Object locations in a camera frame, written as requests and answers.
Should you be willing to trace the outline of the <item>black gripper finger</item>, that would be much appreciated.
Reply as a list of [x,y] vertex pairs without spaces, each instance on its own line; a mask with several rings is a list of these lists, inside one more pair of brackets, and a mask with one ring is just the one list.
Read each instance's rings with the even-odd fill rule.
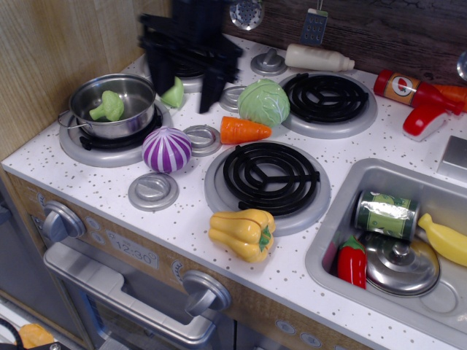
[[159,96],[175,84],[174,51],[174,45],[149,45],[145,48],[151,79]]
[[208,112],[210,107],[220,100],[228,78],[228,71],[224,68],[210,67],[205,71],[198,110],[200,114]]

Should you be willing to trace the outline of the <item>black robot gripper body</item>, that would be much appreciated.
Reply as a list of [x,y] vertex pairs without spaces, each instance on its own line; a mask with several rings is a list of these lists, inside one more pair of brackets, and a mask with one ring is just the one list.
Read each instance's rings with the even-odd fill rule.
[[149,33],[207,44],[223,35],[223,20],[230,1],[173,1],[171,17],[142,14],[142,36]]

